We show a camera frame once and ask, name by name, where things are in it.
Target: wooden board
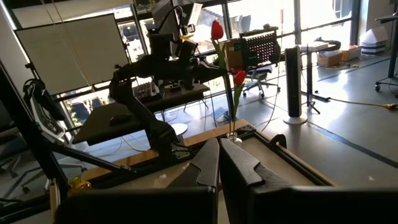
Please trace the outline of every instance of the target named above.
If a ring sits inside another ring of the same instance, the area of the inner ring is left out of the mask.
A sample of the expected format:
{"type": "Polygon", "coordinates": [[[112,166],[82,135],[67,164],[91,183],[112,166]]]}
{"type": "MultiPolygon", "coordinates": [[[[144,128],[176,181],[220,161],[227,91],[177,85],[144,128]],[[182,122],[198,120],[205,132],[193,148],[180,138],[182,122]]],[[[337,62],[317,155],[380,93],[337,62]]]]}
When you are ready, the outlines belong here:
{"type": "MultiPolygon", "coordinates": [[[[250,124],[245,120],[237,121],[235,124],[235,129],[242,128],[243,126],[246,126],[246,125],[250,125],[250,124]]],[[[229,125],[226,124],[219,128],[212,129],[212,130],[206,131],[204,133],[200,133],[200,134],[191,136],[189,138],[186,138],[186,139],[184,139],[183,142],[184,142],[184,145],[186,145],[186,146],[192,146],[199,142],[203,142],[203,141],[209,140],[211,138],[216,138],[218,136],[225,135],[228,133],[228,131],[229,131],[229,125]]],[[[146,152],[141,152],[139,154],[129,156],[124,159],[120,159],[118,161],[114,161],[113,163],[115,163],[117,165],[132,166],[132,165],[138,164],[140,162],[148,161],[149,159],[154,159],[158,156],[159,155],[155,150],[149,149],[146,152]]],[[[83,173],[81,178],[83,180],[90,180],[92,178],[99,177],[99,176],[107,174],[109,172],[111,172],[111,171],[104,169],[104,168],[95,167],[95,168],[86,170],[83,173]]]]}

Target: black stand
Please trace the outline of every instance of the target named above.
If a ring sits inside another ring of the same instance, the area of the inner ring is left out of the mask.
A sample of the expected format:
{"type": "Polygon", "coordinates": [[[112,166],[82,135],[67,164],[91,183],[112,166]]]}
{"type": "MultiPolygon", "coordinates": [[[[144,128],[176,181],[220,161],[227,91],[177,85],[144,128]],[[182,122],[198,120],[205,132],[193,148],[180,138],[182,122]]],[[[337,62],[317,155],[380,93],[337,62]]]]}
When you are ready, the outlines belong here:
{"type": "Polygon", "coordinates": [[[307,104],[307,107],[311,107],[312,109],[314,109],[318,114],[321,114],[321,112],[319,112],[318,109],[316,109],[315,107],[315,101],[311,101],[310,99],[310,95],[319,98],[323,98],[321,96],[315,96],[312,94],[312,52],[308,51],[307,48],[307,101],[304,104],[307,104]]]}
{"type": "Polygon", "coordinates": [[[394,31],[394,39],[392,41],[392,49],[391,49],[391,57],[390,57],[390,65],[388,68],[388,76],[387,78],[383,78],[381,80],[378,80],[376,82],[375,85],[375,89],[376,91],[380,91],[381,84],[385,84],[385,85],[393,85],[393,86],[398,86],[398,78],[396,77],[396,75],[394,74],[395,72],[395,68],[396,68],[396,58],[397,58],[397,50],[398,50],[398,22],[396,20],[392,21],[395,23],[395,31],[394,31]]]}
{"type": "Polygon", "coordinates": [[[308,96],[310,95],[317,100],[327,103],[330,101],[330,97],[322,97],[320,95],[314,95],[313,91],[312,91],[312,53],[314,53],[314,52],[310,52],[307,49],[307,92],[301,91],[301,93],[307,95],[307,101],[308,101],[308,96]]]}

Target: concrete floor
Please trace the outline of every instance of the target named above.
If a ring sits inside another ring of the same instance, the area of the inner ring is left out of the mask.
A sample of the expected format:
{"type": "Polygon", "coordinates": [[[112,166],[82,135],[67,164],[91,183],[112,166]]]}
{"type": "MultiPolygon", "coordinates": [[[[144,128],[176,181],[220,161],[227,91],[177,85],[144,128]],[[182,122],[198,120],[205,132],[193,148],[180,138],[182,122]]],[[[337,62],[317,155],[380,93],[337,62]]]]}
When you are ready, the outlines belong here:
{"type": "MultiPolygon", "coordinates": [[[[362,61],[351,62],[359,68],[344,70],[328,70],[314,68],[314,90],[319,90],[323,96],[330,96],[339,100],[386,104],[397,103],[387,85],[382,86],[380,92],[374,90],[374,82],[387,76],[388,57],[367,58],[362,61]]],[[[285,77],[279,79],[282,88],[277,95],[276,107],[272,121],[264,132],[268,136],[284,134],[287,137],[287,149],[299,156],[306,163],[329,177],[338,185],[358,187],[397,187],[398,186],[398,119],[394,111],[376,106],[363,106],[331,101],[322,103],[317,101],[315,106],[321,114],[302,107],[303,113],[308,115],[308,123],[301,126],[286,125],[282,118],[287,116],[287,97],[285,77]]],[[[392,86],[392,91],[398,93],[398,87],[392,86]]],[[[262,99],[257,89],[248,92],[247,97],[241,98],[238,109],[238,118],[245,119],[263,129],[270,119],[275,102],[276,88],[266,90],[266,97],[262,99]]],[[[166,121],[170,124],[187,123],[188,131],[185,138],[201,133],[204,130],[215,128],[212,118],[210,99],[206,100],[210,107],[206,109],[203,103],[192,103],[183,111],[183,107],[168,111],[166,121]]],[[[215,108],[227,108],[224,95],[213,98],[215,108]]],[[[148,142],[144,132],[125,136],[134,148],[145,150],[148,142]]],[[[115,161],[121,157],[130,156],[139,152],[132,150],[120,138],[101,144],[90,146],[80,144],[76,146],[103,159],[115,161]]],[[[64,159],[64,162],[75,162],[64,159]]],[[[33,162],[27,162],[25,167],[32,167],[33,162]]],[[[78,169],[66,171],[69,177],[78,175],[78,169]]],[[[14,182],[8,176],[0,177],[0,192],[4,194],[14,182]]],[[[23,195],[18,189],[13,194],[17,198],[27,199],[42,194],[44,178],[32,183],[31,193],[23,195]]]]}

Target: table leg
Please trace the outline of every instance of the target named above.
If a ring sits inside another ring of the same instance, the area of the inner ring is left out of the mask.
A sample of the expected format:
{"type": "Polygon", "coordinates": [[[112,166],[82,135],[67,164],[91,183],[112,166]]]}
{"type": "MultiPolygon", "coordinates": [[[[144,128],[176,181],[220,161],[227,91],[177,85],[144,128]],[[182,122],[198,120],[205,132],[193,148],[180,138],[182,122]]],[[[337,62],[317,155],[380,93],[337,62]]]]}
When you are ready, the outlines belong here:
{"type": "Polygon", "coordinates": [[[301,91],[301,94],[306,94],[307,96],[307,106],[308,102],[310,102],[310,96],[314,97],[317,100],[324,101],[324,102],[329,102],[330,97],[322,97],[319,95],[314,95],[313,90],[312,90],[312,53],[313,52],[308,52],[307,53],[307,91],[301,91]]]}
{"type": "Polygon", "coordinates": [[[229,75],[224,75],[224,85],[225,85],[225,92],[226,92],[226,100],[228,102],[228,110],[231,120],[235,120],[233,111],[234,111],[234,98],[232,96],[232,88],[231,82],[229,81],[229,75]]]}
{"type": "Polygon", "coordinates": [[[309,95],[312,95],[312,52],[307,52],[307,93],[307,102],[309,102],[309,95]]]}

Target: tulip flower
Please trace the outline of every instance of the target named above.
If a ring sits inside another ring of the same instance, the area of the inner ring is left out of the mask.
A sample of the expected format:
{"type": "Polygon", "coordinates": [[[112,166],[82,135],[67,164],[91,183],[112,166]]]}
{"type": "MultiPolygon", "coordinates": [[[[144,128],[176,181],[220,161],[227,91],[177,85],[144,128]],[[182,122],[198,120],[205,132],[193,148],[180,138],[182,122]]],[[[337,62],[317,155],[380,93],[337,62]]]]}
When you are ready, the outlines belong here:
{"type": "Polygon", "coordinates": [[[216,49],[218,61],[220,62],[220,69],[226,70],[224,49],[221,49],[218,43],[218,40],[223,38],[223,36],[224,36],[223,27],[219,22],[214,20],[211,25],[211,42],[213,43],[213,46],[216,49]]]}
{"type": "Polygon", "coordinates": [[[220,40],[221,38],[223,38],[223,36],[224,36],[223,27],[218,21],[214,20],[211,25],[211,38],[213,40],[220,40]]]}
{"type": "Polygon", "coordinates": [[[236,86],[241,86],[244,82],[244,79],[246,78],[246,72],[241,70],[238,72],[235,77],[234,77],[234,84],[236,86]]]}

